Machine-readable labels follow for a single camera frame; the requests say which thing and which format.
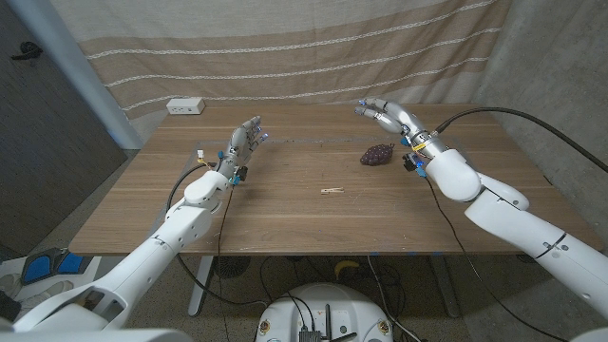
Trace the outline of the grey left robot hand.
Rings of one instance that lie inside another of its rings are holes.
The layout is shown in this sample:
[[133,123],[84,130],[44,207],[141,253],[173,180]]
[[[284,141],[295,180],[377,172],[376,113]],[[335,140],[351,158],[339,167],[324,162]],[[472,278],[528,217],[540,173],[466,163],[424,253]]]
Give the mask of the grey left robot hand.
[[248,163],[254,151],[268,138],[267,133],[261,134],[260,123],[261,117],[255,116],[233,131],[226,152],[215,168],[217,172],[230,179]]

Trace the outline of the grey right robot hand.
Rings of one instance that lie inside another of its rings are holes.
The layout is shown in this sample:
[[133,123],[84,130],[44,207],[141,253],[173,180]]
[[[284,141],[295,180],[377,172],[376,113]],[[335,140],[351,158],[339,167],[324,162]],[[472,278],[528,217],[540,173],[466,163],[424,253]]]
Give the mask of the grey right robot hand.
[[377,98],[365,98],[359,103],[354,110],[357,115],[372,119],[389,133],[400,134],[414,152],[425,158],[432,160],[448,151],[447,145],[432,136],[415,114],[399,104]]

